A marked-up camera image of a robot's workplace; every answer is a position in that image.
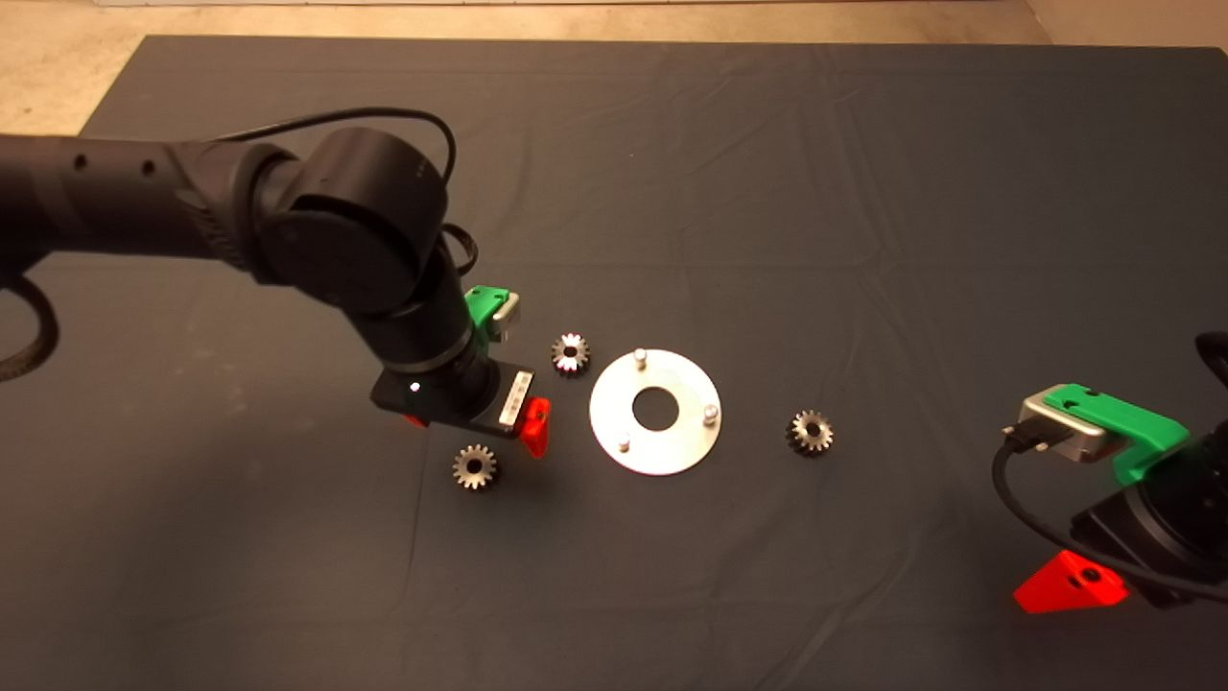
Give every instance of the white label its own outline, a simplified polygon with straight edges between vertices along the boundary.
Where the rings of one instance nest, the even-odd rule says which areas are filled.
[[[516,379],[512,380],[512,390],[507,393],[507,400],[503,401],[503,412],[499,415],[499,425],[503,427],[515,427],[517,419],[521,417],[521,407],[524,406],[524,398],[529,393],[529,384],[533,382],[533,373],[528,371],[521,371],[516,373]]]

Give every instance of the red bracket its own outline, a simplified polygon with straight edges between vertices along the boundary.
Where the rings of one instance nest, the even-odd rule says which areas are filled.
[[[1029,615],[1109,608],[1126,599],[1121,577],[1095,562],[1062,550],[1014,592]]]
[[[523,420],[518,434],[521,442],[534,459],[545,457],[545,448],[550,444],[550,401],[528,398],[524,401]]]

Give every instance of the plate hole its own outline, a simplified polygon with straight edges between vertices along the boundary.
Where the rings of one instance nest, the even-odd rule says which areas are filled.
[[[645,430],[661,432],[678,421],[678,400],[664,389],[651,387],[636,395],[631,411]]]

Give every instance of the cable connector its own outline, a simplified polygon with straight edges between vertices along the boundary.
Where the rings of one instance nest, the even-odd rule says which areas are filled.
[[[1078,384],[1059,384],[1024,399],[1019,420],[1033,417],[1071,432],[1040,450],[1079,464],[1113,459],[1113,474],[1122,486],[1142,480],[1190,437],[1176,421]]]
[[[1030,417],[1002,430],[1003,447],[1013,454],[1027,450],[1047,452],[1050,447],[1065,442],[1073,431],[1061,422],[1041,416]]]

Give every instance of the black cable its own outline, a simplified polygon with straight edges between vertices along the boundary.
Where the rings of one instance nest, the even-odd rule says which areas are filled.
[[[1211,368],[1219,383],[1228,387],[1228,333],[1213,330],[1194,339],[1199,357]]]
[[[34,340],[17,353],[0,361],[0,382],[9,382],[29,374],[52,357],[55,345],[60,341],[60,324],[55,320],[55,309],[52,308],[47,295],[43,295],[28,277],[0,272],[0,288],[2,287],[12,290],[14,295],[25,299],[38,315],[38,335]]]
[[[1023,504],[1019,503],[1019,500],[1016,498],[1014,492],[1011,491],[1011,485],[1006,481],[1006,466],[1011,458],[1018,452],[1019,449],[1017,447],[1007,443],[1003,444],[1002,448],[998,449],[998,453],[993,455],[993,490],[997,491],[998,498],[1002,500],[1006,508],[1038,535],[1063,550],[1070,550],[1084,560],[1090,560],[1105,568],[1113,569],[1133,582],[1146,583],[1147,585],[1154,585],[1157,588],[1180,593],[1181,595],[1187,595],[1190,598],[1228,604],[1228,588],[1207,585],[1205,583],[1189,581],[1186,578],[1178,578],[1174,576],[1164,576],[1125,560],[1119,560],[1094,550],[1088,550],[1070,536],[1046,524],[1040,517],[1029,513],[1023,508]]]
[[[252,139],[260,139],[264,136],[273,136],[274,134],[282,134],[286,131],[293,131],[296,129],[305,129],[308,126],[316,126],[327,123],[335,123],[340,120],[352,120],[359,118],[404,118],[411,120],[424,120],[433,124],[443,133],[443,139],[448,142],[448,160],[443,166],[443,182],[447,183],[452,179],[452,168],[456,167],[457,162],[457,139],[452,134],[452,128],[448,123],[443,122],[443,118],[430,113],[426,110],[418,110],[414,108],[397,108],[394,106],[363,106],[360,108],[343,108],[340,110],[327,110],[323,113],[314,113],[311,115],[301,115],[297,118],[291,118],[289,120],[282,120],[279,123],[265,124],[260,126],[254,126],[252,129],[244,129],[241,131],[232,131],[230,134],[223,134],[221,136],[214,136],[212,141],[251,141]]]
[[[464,275],[473,270],[474,264],[478,263],[478,241],[469,234],[469,231],[454,223],[446,222],[440,226],[440,230],[451,234],[464,247],[465,261],[457,266],[457,272]]]

